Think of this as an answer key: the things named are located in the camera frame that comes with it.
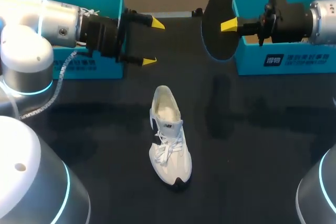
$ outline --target white cable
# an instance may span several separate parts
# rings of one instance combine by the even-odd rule
[[[69,65],[69,63],[74,59],[76,58],[77,56],[77,52],[74,51],[72,54],[70,54],[70,56],[65,60],[65,62],[63,63],[62,65],[62,68],[61,68],[61,71],[59,73],[59,77],[58,77],[58,82],[57,82],[57,85],[56,85],[56,90],[55,90],[55,93],[54,95],[51,97],[51,99],[44,105],[42,106],[41,108],[37,109],[37,110],[34,110],[34,111],[31,111],[25,115],[21,115],[20,116],[20,120],[22,119],[26,119],[26,118],[29,118],[33,115],[37,115],[43,111],[45,111],[47,108],[49,108],[54,102],[55,100],[57,99],[58,97],[58,94],[61,90],[61,87],[62,87],[62,83],[63,83],[63,79],[64,79],[64,74],[65,74],[65,70],[67,69],[67,66]]]
[[[14,118],[15,119],[19,119],[19,109],[17,107],[17,104],[16,104],[14,98],[12,97],[12,94],[8,91],[8,89],[6,88],[6,86],[1,81],[0,81],[0,89],[2,89],[5,92],[5,94],[7,95],[10,103],[12,104]]]
[[[87,16],[87,17],[89,17],[90,15],[98,15],[99,12],[100,12],[99,10],[95,11],[93,9],[89,10],[89,9],[82,8],[82,7],[80,8],[80,15]],[[86,45],[85,42],[80,42],[80,41],[78,41],[77,44],[83,47]]]

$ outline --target shoe insole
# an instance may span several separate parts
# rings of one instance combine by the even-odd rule
[[[235,17],[233,0],[209,0],[202,16],[202,37],[207,51],[217,60],[230,59],[237,49],[238,33],[220,31],[222,22]]]
[[[160,97],[157,113],[159,118],[163,121],[177,122],[180,120],[180,118],[178,118],[178,113],[176,112],[174,102],[169,97],[169,95],[163,95]]]
[[[167,106],[159,106],[158,108],[159,118],[163,121],[176,122],[176,113],[174,110]]]

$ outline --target black insole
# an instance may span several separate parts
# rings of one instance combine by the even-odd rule
[[[235,53],[239,35],[234,31],[221,32],[220,24],[235,18],[233,0],[209,0],[202,17],[202,37],[209,54],[227,60]]]

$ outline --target shoelace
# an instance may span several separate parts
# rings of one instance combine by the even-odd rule
[[[165,137],[160,131],[158,131],[155,136],[158,136],[162,143],[155,152],[155,162],[165,165],[173,152],[182,150],[182,130],[180,130],[176,138]]]

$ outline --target cable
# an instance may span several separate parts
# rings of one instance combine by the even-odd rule
[[[20,116],[20,120],[22,119],[26,119],[26,118],[29,118],[33,115],[37,115],[43,111],[45,111],[47,108],[49,108],[54,102],[55,100],[57,99],[58,97],[58,94],[61,90],[61,87],[62,87],[62,83],[63,83],[63,79],[64,79],[64,74],[65,74],[65,70],[67,69],[67,66],[69,65],[69,63],[75,59],[77,56],[77,52],[74,51],[72,54],[70,54],[70,56],[64,61],[63,65],[62,65],[62,68],[61,68],[61,71],[59,73],[59,77],[58,77],[58,82],[57,82],[57,85],[56,85],[56,89],[55,89],[55,93],[54,95],[51,97],[51,99],[44,105],[42,106],[41,108],[37,109],[37,110],[34,110],[34,111],[31,111],[25,115],[21,115]]]

